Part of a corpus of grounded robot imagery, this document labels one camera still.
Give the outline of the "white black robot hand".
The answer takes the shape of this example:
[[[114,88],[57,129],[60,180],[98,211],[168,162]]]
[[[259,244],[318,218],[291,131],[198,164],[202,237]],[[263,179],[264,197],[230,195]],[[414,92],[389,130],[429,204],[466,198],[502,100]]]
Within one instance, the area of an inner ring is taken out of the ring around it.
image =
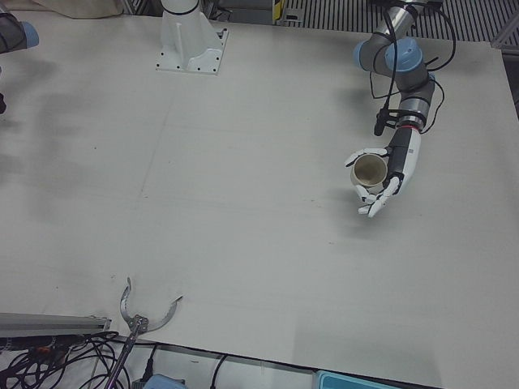
[[[414,126],[401,126],[396,129],[388,146],[368,147],[354,152],[344,162],[346,168],[354,171],[354,164],[362,157],[375,155],[387,158],[387,173],[378,193],[371,193],[365,186],[356,184],[354,189],[363,205],[358,209],[360,215],[374,217],[387,202],[398,196],[412,178],[421,145],[421,135]]]

